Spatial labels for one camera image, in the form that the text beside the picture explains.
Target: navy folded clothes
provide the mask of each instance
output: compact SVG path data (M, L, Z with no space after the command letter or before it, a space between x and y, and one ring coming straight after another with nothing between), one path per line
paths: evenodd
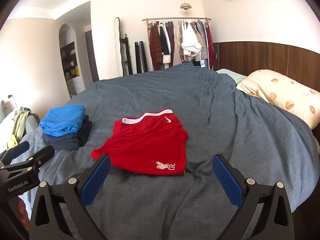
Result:
M43 133L42 134L42 139L44 141L46 141L47 143L52 143L52 142L59 142L59 141L65 140L65 139L75 138L75 137L77 137L78 133L81 134L81 130L82 130L82 133L84 133L84 131L86 129L86 126L84 127L84 121L89 121L89 116L88 115L84 116L84 120L82 122L82 126L81 126L80 130L77 133L75 133L75 132L67 133L66 135L62 135L62 136L58 136L58 137Z
M81 129L77 134L77 137L68 138L65 140L60 140L55 142L47 142L47 141L44 141L44 142L47 145L50 144L51 146L53 146L55 150L77 150L87 143L91 129L92 129L92 122L84 121Z

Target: door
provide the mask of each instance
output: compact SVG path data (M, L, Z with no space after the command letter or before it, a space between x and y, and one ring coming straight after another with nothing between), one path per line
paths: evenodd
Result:
M87 52L88 52L88 59L89 59L92 81L97 82L99 81L99 75L97 70L96 58L94 56L91 30L85 33L85 42L87 44Z

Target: yellow item on shelf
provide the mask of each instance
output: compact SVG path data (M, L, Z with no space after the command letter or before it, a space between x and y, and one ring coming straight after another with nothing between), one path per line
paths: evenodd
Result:
M75 68L75 73L76 73L76 76L77 76L77 77L80 76L78 67Z

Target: red garment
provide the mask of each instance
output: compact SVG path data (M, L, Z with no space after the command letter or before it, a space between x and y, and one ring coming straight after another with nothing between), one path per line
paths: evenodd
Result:
M136 173L179 175L185 172L187 138L172 110L145 113L115 121L112 136L91 157L107 154L113 166Z
M208 58L209 58L209 69L213 69L215 54L214 54L213 41L212 41L212 37L211 37L211 32L210 32L209 26L206 27L206 31L207 31L208 51L209 51L209 55L208 55Z
M156 63L156 55L155 55L155 51L153 49L153 43L152 43L152 31L150 31L150 44L149 44L149 48L150 48L150 56L151 56L151 62L153 65L153 70L160 70L159 65Z
M158 25L154 24L151 27L150 35L152 39L150 38L150 44L152 44L153 51L155 53L155 61L152 61L153 68L155 70L160 70L160 65L162 65L162 46L160 41L160 35L158 31Z
M173 57L174 57L174 27L172 22L168 22L168 35L169 35L170 46L171 46L171 53L170 53L171 62L169 63L169 67L172 67Z

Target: ceiling light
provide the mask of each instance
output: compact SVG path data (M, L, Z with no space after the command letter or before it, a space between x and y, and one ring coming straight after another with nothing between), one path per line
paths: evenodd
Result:
M191 5L186 3L186 0L184 0L184 3L182 5L180 5L180 9L183 9L183 10L189 10L191 9Z

